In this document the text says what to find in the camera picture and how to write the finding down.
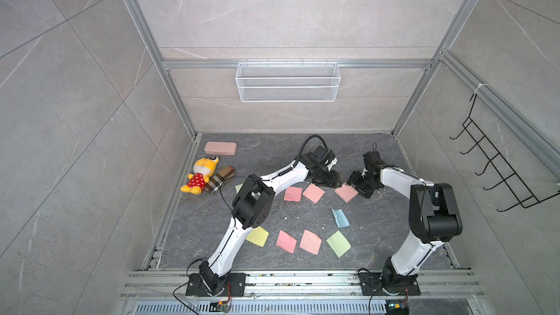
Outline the salmon pink memo pad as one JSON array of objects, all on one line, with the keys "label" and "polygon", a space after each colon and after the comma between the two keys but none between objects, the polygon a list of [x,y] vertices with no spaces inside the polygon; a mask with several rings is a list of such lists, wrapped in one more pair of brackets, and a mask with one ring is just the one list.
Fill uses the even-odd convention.
[{"label": "salmon pink memo pad", "polygon": [[339,188],[335,189],[335,194],[348,203],[358,195],[358,192],[352,186],[342,184]]}]

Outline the hot pink memo pad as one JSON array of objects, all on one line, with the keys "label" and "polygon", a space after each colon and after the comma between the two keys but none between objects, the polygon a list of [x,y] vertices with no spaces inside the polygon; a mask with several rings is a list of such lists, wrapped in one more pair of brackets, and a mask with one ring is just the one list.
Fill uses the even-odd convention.
[{"label": "hot pink memo pad", "polygon": [[302,188],[289,187],[286,191],[284,191],[284,200],[289,202],[300,202],[302,194]]}]

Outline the torn blue page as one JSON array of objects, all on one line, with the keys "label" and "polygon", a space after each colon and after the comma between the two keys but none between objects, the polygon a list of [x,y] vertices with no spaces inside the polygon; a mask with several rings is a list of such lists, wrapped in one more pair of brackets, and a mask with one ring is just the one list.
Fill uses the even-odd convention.
[{"label": "torn blue page", "polygon": [[332,213],[335,219],[335,224],[338,228],[345,228],[350,226],[347,217],[341,209],[333,209]]}]

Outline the torn green page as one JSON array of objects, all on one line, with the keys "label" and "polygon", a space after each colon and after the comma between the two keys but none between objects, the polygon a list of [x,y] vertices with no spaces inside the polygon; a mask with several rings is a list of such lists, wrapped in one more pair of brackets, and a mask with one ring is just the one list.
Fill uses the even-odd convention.
[{"label": "torn green page", "polygon": [[351,244],[347,238],[341,233],[341,231],[335,232],[331,237],[329,237],[326,242],[329,247],[334,251],[338,258],[345,255],[350,249]]}]

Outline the torn salmon page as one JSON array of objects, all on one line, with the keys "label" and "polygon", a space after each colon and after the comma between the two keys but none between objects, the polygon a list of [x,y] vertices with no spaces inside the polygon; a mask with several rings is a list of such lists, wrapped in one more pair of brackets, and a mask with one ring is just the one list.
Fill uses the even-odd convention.
[{"label": "torn salmon page", "polygon": [[322,244],[322,239],[309,230],[304,230],[300,240],[300,248],[312,255],[318,255]]}]

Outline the torn hot pink page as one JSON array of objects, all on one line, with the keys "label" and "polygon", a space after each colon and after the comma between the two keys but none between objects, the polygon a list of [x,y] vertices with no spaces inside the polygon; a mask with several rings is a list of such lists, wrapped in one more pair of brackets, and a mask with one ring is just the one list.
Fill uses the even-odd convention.
[{"label": "torn hot pink page", "polygon": [[284,251],[293,254],[297,245],[297,240],[290,236],[288,233],[280,230],[276,246],[283,249]]}]

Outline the torn yellow page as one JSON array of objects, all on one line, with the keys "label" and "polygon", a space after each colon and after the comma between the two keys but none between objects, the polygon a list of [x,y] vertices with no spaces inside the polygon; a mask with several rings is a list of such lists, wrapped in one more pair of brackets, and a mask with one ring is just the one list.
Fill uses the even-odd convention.
[{"label": "torn yellow page", "polygon": [[267,242],[269,233],[262,227],[254,228],[249,235],[246,237],[246,240],[250,243],[253,243],[259,247],[264,247],[265,243]]}]

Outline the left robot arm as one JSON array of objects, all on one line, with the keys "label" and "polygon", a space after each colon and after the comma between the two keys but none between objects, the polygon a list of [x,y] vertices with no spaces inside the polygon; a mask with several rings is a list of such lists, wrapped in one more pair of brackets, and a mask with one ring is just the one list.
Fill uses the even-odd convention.
[{"label": "left robot arm", "polygon": [[312,134],[287,166],[265,176],[251,174],[245,179],[233,199],[228,230],[216,251],[198,267],[208,293],[215,295],[223,288],[246,237],[266,220],[278,194],[307,179],[320,187],[341,186],[340,174],[333,169],[336,163],[335,153],[326,141]]}]

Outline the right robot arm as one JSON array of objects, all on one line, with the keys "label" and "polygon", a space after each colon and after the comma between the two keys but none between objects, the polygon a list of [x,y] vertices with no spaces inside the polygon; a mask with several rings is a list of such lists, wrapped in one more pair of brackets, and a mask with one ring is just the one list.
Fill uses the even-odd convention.
[{"label": "right robot arm", "polygon": [[364,169],[347,180],[359,195],[370,198],[374,191],[391,188],[408,198],[410,232],[401,248],[387,259],[381,273],[381,289],[389,295],[408,290],[429,257],[463,230],[454,189],[434,183],[385,163],[376,147],[363,156]]}]

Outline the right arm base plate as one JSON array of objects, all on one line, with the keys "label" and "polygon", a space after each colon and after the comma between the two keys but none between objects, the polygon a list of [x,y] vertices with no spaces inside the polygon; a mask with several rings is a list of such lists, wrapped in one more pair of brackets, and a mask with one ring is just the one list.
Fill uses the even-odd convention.
[{"label": "right arm base plate", "polygon": [[360,272],[357,277],[362,293],[366,296],[421,295],[417,275],[403,277],[397,274]]}]

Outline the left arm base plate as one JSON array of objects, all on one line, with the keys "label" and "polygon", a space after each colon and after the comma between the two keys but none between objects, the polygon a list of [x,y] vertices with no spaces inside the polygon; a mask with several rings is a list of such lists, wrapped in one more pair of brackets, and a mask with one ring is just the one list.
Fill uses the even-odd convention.
[{"label": "left arm base plate", "polygon": [[191,274],[187,283],[186,296],[228,296],[242,297],[246,287],[246,274],[229,273],[224,277],[212,277],[208,282],[200,274]]}]

